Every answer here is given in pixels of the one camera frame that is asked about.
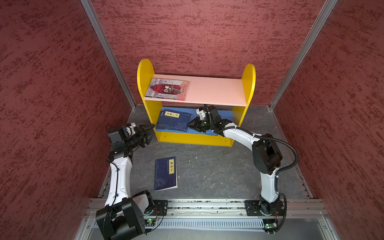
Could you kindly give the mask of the blue Chinese book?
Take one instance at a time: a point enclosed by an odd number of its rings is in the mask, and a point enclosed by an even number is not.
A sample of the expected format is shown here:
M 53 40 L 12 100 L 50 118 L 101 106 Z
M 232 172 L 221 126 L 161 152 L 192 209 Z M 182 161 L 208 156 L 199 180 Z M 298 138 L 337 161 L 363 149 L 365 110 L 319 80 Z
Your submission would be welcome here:
M 162 110 L 157 124 L 157 131 L 188 132 L 188 123 L 192 120 L 192 114 L 172 110 Z
M 176 189 L 178 187 L 176 157 L 155 160 L 154 191 Z

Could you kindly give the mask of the pink Hamlet picture book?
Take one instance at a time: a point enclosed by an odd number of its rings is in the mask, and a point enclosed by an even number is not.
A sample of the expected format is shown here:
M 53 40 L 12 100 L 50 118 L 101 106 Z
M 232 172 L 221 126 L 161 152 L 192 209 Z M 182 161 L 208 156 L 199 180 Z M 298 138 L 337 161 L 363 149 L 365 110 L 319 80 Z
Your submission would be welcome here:
M 189 86 L 188 81 L 152 78 L 145 97 L 184 101 Z

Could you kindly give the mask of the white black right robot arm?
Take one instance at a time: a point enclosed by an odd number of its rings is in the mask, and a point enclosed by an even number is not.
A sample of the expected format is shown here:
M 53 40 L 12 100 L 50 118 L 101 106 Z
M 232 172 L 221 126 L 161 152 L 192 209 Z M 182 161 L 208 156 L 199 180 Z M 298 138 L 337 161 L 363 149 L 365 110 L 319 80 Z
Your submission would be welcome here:
M 213 105 L 204 105 L 196 113 L 198 116 L 188 123 L 189 128 L 200 133 L 213 131 L 216 135 L 234 140 L 252 151 L 254 166 L 261 175 L 260 211 L 265 216 L 278 211 L 280 195 L 277 174 L 283 156 L 277 143 L 287 143 L 270 134 L 255 134 L 221 118 Z

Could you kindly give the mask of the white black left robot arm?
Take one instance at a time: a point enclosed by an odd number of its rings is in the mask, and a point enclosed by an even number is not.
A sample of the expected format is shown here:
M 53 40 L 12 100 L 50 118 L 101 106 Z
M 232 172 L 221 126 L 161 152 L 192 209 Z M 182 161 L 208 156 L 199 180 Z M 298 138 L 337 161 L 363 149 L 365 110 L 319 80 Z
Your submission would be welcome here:
M 105 240 L 131 240 L 145 234 L 144 213 L 154 206 L 149 191 L 132 195 L 130 190 L 134 151 L 152 141 L 155 125 L 124 125 L 109 128 L 111 150 L 107 162 L 111 169 L 111 186 L 96 222 Z

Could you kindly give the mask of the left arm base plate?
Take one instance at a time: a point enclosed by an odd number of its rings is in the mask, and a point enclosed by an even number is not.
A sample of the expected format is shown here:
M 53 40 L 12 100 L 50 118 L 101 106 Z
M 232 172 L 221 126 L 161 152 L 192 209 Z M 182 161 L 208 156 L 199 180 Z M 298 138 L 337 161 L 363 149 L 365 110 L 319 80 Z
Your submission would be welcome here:
M 146 208 L 144 216 L 166 216 L 168 204 L 168 200 L 154 200 L 154 203 Z

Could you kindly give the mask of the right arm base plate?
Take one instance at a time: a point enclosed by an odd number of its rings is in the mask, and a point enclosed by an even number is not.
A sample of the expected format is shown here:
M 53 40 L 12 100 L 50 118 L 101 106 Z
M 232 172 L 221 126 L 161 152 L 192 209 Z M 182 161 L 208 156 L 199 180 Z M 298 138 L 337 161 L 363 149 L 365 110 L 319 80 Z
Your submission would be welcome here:
M 285 212 L 284 202 L 279 199 L 273 203 L 268 203 L 266 201 L 246 200 L 245 209 L 247 216 L 270 217 L 275 216 L 275 214 L 283 216 Z

